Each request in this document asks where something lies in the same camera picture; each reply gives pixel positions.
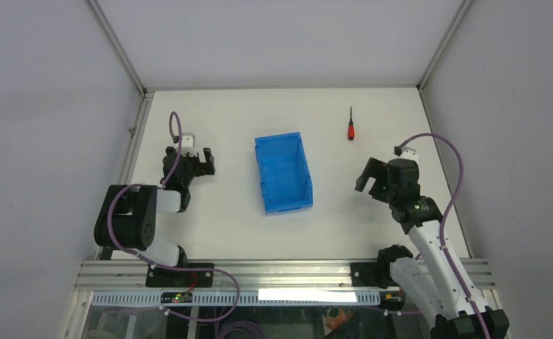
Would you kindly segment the blue plastic bin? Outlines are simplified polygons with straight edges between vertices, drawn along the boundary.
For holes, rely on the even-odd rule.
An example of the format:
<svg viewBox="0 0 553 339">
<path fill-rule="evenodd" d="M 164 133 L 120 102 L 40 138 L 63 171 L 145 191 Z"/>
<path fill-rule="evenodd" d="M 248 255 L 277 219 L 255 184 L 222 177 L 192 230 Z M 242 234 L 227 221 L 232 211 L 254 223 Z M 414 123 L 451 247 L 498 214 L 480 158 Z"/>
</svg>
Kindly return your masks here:
<svg viewBox="0 0 553 339">
<path fill-rule="evenodd" d="M 313 184 L 301 133 L 258 137 L 254 149 L 265 213 L 311 208 Z"/>
</svg>

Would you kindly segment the orange object below table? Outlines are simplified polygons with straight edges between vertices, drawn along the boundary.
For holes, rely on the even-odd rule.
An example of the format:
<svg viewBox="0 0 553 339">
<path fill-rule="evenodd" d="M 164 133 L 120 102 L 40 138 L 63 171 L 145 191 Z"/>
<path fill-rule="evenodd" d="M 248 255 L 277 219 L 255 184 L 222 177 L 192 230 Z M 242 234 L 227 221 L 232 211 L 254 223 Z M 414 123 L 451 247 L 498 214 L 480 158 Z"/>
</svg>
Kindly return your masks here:
<svg viewBox="0 0 553 339">
<path fill-rule="evenodd" d="M 355 316 L 353 310 L 345 307 L 331 307 L 323 314 L 323 324 L 330 331 L 339 329 Z"/>
</svg>

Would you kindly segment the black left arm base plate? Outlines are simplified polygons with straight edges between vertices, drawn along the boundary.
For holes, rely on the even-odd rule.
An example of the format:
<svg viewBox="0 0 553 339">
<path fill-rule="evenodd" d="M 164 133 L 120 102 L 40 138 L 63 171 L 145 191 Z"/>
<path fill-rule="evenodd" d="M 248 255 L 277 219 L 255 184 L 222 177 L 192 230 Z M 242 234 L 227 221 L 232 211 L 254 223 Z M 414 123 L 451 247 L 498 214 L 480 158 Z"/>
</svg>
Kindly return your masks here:
<svg viewBox="0 0 553 339">
<path fill-rule="evenodd" d="M 189 263 L 191 272 L 167 270 L 164 268 L 148 267 L 148 274 L 145 279 L 146 287 L 158 288 L 190 288 L 191 286 L 209 288 L 213 286 L 213 263 Z"/>
</svg>

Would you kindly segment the aluminium front rail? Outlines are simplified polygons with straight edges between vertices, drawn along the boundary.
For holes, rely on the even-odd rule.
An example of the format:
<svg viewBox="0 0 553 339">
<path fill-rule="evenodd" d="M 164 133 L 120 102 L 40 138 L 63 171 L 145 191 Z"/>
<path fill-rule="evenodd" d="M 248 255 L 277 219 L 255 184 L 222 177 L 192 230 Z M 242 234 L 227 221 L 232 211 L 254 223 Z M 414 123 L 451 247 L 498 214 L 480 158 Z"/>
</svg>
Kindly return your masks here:
<svg viewBox="0 0 553 339">
<path fill-rule="evenodd" d="M 374 259 L 350 260 L 217 260 L 191 261 L 213 263 L 213 286 L 194 287 L 195 290 L 233 291 L 234 285 L 226 275 L 237 280 L 241 290 L 262 288 L 316 288 L 322 290 L 351 290 L 350 264 Z M 139 291 L 188 288 L 146 287 L 148 265 L 136 260 L 84 261 L 76 279 L 80 291 Z"/>
</svg>

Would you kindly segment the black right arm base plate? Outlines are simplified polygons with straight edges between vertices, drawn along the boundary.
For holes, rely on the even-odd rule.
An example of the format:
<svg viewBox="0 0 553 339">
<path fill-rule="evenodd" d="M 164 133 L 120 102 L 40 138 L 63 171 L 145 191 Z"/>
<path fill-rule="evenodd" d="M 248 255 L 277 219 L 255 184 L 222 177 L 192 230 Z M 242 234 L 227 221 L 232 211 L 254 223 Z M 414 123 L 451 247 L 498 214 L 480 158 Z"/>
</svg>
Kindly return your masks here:
<svg viewBox="0 0 553 339">
<path fill-rule="evenodd" d="M 387 289 L 398 286 L 391 277 L 389 265 L 378 261 L 351 263 L 350 277 L 353 287 Z"/>
</svg>

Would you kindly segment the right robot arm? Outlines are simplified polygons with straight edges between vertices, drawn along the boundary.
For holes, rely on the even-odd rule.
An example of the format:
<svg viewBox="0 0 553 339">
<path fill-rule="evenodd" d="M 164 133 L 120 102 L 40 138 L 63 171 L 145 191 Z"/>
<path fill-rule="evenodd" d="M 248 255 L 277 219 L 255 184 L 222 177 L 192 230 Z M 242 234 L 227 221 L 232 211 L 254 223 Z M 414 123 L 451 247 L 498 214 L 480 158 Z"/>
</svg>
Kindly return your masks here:
<svg viewBox="0 0 553 339">
<path fill-rule="evenodd" d="M 370 178 L 375 180 L 369 195 L 388 205 L 427 273 L 406 246 L 394 244 L 379 250 L 375 261 L 351 263 L 352 285 L 401 287 L 428 321 L 431 338 L 505 338 L 506 313 L 493 309 L 476 288 L 443 230 L 443 214 L 432 198 L 420 193 L 419 177 L 414 160 L 371 157 L 355 189 L 361 192 Z"/>
</svg>

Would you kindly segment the red-handled screwdriver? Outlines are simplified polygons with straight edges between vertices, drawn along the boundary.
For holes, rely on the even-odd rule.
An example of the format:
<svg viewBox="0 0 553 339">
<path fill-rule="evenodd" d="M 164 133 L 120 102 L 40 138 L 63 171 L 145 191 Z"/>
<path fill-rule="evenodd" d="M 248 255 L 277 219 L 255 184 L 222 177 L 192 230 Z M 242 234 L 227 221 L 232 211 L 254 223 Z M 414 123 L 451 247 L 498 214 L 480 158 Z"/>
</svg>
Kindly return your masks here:
<svg viewBox="0 0 553 339">
<path fill-rule="evenodd" d="M 352 117 L 352 107 L 350 107 L 350 116 L 349 116 L 349 122 L 348 122 L 348 128 L 347 128 L 347 139 L 349 141 L 353 141 L 355 139 L 355 127 Z"/>
</svg>

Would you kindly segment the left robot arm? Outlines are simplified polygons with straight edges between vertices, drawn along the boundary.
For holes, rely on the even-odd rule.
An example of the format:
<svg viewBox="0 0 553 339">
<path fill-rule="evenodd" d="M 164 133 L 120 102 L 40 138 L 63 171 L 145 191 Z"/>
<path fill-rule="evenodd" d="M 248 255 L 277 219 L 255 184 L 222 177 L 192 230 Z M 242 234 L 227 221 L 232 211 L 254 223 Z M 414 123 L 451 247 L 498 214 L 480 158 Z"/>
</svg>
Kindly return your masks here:
<svg viewBox="0 0 553 339">
<path fill-rule="evenodd" d="M 147 262 L 151 268 L 162 268 L 162 278 L 172 287 L 189 279 L 185 250 L 158 234 L 155 222 L 161 213 L 184 213 L 191 201 L 190 186 L 197 177 L 215 174 L 210 148 L 198 152 L 177 153 L 168 146 L 162 159 L 164 187 L 147 184 L 108 187 L 94 226 L 97 245 L 121 250 Z"/>
</svg>

